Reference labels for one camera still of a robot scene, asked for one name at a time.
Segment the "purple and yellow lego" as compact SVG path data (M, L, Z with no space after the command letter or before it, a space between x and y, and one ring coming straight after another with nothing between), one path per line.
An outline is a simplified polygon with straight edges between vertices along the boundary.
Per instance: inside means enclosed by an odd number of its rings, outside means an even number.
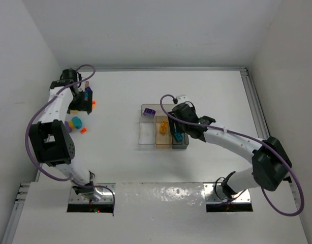
M71 128L70 124L69 124L67 121L65 121L64 124L65 124L65 127L66 127L67 132L68 132L68 133L71 133L73 129Z

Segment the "purple printed lego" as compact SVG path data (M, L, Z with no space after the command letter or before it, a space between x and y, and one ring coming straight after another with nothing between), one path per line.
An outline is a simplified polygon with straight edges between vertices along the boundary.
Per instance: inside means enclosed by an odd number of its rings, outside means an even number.
M156 111L151 108L145 108L143 111L143 116L149 116L149 117L154 117L156 114Z

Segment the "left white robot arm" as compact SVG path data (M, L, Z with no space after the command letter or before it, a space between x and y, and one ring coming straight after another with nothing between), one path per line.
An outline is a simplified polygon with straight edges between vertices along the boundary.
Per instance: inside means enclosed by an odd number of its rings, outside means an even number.
M74 162L75 144L69 129L78 128L74 121L66 122L72 110L90 114L92 90L85 88L81 74L74 69L62 71L59 80L51 83L48 103L39 110L38 122L31 120L26 129L25 146L35 164L46 164L60 171L63 181L72 181L75 193L90 198L95 192L95 175Z

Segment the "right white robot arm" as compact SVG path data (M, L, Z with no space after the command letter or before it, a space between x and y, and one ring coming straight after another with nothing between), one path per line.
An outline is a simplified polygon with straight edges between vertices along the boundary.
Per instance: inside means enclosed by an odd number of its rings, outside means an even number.
M231 199L237 193L250 188L261 187L275 191L286 177L288 170L279 160L283 158L289 167L292 166L280 141L275 137L253 141L239 135L231 134L220 128L215 119L198 117L195 108L187 103L176 105L169 113L179 132L191 138L218 145L227 149L251 164L243 171L232 171L214 192L221 200Z

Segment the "teal 2x4 lego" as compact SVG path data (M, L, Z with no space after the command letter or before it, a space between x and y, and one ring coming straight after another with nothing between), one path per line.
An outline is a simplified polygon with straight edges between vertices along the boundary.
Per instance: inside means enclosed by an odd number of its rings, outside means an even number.
M183 142L184 139L184 134L183 133L179 133L179 132L175 132L174 133L174 139L177 143Z

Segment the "small orange lego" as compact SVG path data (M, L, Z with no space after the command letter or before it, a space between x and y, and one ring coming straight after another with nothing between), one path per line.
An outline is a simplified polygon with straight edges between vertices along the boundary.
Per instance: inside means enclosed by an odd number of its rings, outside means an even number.
M80 130L80 133L81 134L84 134L84 133L86 133L87 132L87 128L82 128L81 130Z

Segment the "teal round lego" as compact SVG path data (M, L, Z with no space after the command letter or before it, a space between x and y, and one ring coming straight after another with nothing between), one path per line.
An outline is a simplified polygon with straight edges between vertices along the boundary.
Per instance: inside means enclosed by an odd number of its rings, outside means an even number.
M75 116L71 119L71 128L72 129L81 129L82 128L82 121L79 117Z

